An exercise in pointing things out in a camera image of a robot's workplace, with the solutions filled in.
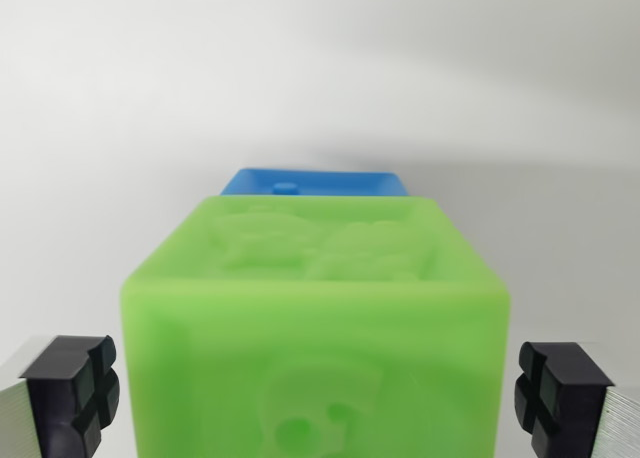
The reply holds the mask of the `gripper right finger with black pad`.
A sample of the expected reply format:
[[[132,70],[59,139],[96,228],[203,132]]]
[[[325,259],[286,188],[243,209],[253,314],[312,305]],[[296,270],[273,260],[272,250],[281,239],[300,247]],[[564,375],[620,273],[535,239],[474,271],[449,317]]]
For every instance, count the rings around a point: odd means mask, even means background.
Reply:
[[[524,342],[514,385],[538,457],[637,457],[639,374],[595,342]]]

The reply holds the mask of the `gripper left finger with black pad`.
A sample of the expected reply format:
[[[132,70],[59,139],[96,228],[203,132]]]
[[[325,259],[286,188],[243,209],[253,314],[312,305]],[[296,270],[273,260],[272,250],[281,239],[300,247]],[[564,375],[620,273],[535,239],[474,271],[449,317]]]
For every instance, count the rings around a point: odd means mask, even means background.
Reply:
[[[1,365],[1,455],[92,457],[117,413],[112,337],[35,336]]]

